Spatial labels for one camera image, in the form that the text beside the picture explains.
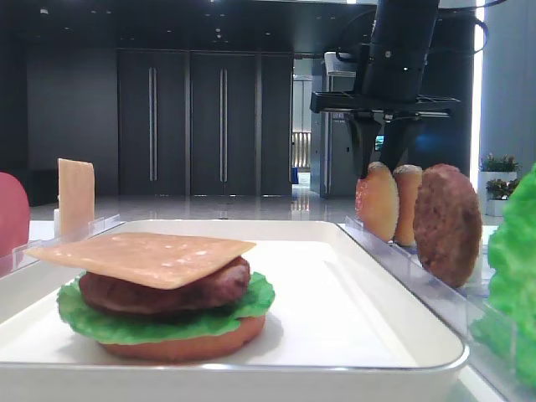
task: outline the black machine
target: black machine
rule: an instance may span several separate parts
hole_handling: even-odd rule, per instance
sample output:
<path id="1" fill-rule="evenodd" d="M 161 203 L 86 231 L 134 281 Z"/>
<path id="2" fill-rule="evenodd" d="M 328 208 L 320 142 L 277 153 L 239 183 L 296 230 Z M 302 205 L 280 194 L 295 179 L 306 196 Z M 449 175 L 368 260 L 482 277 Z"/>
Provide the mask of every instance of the black machine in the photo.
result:
<path id="1" fill-rule="evenodd" d="M 506 0 L 497 0 L 490 7 Z M 365 178 L 376 137 L 383 129 L 380 161 L 393 171 L 408 146 L 424 130 L 423 118 L 450 117 L 460 101 L 422 96 L 420 89 L 430 44 L 439 18 L 440 0 L 378 0 L 369 44 L 349 54 L 337 50 L 339 62 L 357 65 L 353 90 L 313 92 L 311 110 L 342 112 L 352 138 L 353 168 Z M 463 8 L 475 11 L 477 7 Z M 352 22 L 369 14 L 358 15 Z M 451 10 L 455 16 L 457 10 Z M 476 20 L 485 34 L 487 27 Z"/>

